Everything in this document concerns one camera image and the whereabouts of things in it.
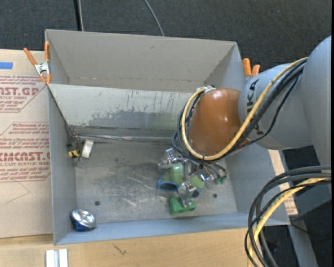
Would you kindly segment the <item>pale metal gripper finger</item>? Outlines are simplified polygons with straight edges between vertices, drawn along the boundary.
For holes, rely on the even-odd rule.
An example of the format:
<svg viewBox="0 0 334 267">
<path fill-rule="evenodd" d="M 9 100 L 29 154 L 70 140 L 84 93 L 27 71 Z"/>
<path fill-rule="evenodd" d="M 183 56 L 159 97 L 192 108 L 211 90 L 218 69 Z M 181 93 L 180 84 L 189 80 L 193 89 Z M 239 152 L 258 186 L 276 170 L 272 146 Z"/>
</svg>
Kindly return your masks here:
<svg viewBox="0 0 334 267">
<path fill-rule="evenodd" d="M 165 150 L 165 152 L 162 154 L 161 158 L 158 161 L 158 169 L 168 169 L 173 164 L 175 164 L 179 159 L 181 158 L 181 155 L 174 149 L 169 148 Z"/>
<path fill-rule="evenodd" d="M 178 187 L 178 195 L 183 207 L 188 207 L 191 204 L 191 198 L 195 190 L 196 187 L 188 181 L 180 184 Z"/>
</svg>

